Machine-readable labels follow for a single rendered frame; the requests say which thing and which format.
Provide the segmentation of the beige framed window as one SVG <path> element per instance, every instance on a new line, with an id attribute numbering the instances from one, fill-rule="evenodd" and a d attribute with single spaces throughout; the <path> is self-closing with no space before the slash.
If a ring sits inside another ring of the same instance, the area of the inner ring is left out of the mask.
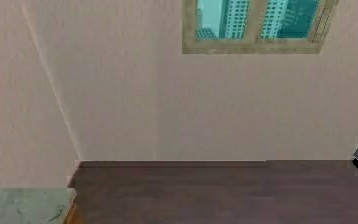
<path id="1" fill-rule="evenodd" d="M 182 0 L 184 54 L 318 54 L 339 0 Z"/>

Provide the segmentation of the green marble top table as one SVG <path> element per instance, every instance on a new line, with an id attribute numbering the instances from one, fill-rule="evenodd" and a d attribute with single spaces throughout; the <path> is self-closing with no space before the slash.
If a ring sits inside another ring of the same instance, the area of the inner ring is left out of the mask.
<path id="1" fill-rule="evenodd" d="M 73 188 L 0 188 L 0 224 L 64 224 Z"/>

